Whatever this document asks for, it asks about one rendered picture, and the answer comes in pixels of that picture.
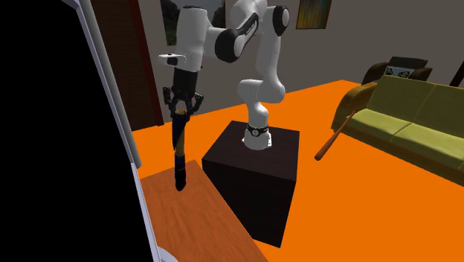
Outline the dark robot stand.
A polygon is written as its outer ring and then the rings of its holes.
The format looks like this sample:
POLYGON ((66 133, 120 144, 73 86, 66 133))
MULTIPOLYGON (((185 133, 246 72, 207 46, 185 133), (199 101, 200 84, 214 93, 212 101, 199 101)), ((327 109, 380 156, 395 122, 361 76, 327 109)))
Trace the dark robot stand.
POLYGON ((300 133, 272 127, 272 147, 251 150, 246 123, 231 121, 202 158, 202 169, 249 235, 280 248, 297 182, 300 133))

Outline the blue and yellow long tool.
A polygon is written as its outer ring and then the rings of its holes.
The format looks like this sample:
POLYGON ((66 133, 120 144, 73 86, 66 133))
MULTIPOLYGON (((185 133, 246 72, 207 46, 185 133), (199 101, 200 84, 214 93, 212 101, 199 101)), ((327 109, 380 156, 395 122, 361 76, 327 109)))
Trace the blue and yellow long tool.
POLYGON ((182 191, 187 184, 184 153, 184 129, 189 115, 183 109, 175 111, 172 122, 173 149, 175 158, 175 188, 182 191))

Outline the black screen with grey frame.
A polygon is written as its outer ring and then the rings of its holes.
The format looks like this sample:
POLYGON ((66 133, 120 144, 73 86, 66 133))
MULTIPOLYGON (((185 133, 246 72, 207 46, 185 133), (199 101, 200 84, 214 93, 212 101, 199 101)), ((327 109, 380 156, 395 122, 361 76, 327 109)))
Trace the black screen with grey frame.
POLYGON ((90 0, 0 0, 0 262, 177 262, 136 155, 90 0))

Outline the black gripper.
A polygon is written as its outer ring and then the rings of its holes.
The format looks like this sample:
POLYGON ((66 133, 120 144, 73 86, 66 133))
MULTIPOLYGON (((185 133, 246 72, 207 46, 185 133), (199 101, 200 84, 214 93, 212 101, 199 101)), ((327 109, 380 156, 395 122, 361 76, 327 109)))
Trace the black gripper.
POLYGON ((176 111, 178 99, 186 101, 188 115, 199 110, 204 96, 196 93, 197 78, 197 71, 174 69, 172 88, 167 86, 163 88, 164 103, 168 105, 170 111, 176 111))

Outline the dark brown door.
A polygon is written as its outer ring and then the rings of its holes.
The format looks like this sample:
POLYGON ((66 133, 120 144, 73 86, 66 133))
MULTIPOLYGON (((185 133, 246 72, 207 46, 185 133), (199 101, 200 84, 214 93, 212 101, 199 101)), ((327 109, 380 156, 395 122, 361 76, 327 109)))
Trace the dark brown door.
POLYGON ((131 130, 161 126, 139 0, 90 0, 131 130))

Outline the wooden baseball bat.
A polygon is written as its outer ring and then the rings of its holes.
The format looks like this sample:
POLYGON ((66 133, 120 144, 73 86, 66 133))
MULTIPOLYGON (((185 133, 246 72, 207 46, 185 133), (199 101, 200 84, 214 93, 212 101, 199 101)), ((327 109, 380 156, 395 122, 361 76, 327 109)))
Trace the wooden baseball bat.
POLYGON ((315 154, 315 157, 314 157, 316 161, 320 161, 325 156, 329 148, 333 145, 337 137, 340 135, 343 128, 352 119, 352 117, 354 116, 356 112, 357 112, 356 110, 353 110, 352 113, 347 117, 347 119, 342 123, 342 125, 337 129, 337 131, 326 141, 326 143, 322 146, 322 148, 319 149, 319 151, 315 154))

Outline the yellow green wall picture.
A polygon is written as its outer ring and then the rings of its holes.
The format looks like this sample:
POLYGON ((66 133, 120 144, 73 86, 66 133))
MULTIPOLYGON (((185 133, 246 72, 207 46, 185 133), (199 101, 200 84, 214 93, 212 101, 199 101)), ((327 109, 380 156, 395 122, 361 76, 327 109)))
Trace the yellow green wall picture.
POLYGON ((300 0, 296 29, 325 29, 332 0, 300 0))

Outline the dark green wall picture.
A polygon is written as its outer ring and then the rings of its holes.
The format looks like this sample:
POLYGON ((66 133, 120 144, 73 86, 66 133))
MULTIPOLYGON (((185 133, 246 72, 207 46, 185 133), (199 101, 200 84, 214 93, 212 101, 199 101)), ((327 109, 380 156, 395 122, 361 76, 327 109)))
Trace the dark green wall picture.
POLYGON ((160 0, 167 45, 176 45, 176 29, 180 10, 184 6, 200 7, 207 11, 212 26, 226 27, 226 0, 160 0))

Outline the olive green sofa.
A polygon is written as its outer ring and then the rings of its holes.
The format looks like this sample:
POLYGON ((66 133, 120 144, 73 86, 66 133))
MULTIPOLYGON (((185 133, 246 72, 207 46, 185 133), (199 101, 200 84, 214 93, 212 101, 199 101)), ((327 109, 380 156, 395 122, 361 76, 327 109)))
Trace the olive green sofa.
POLYGON ((382 76, 349 90, 333 131, 464 187, 464 89, 382 76))

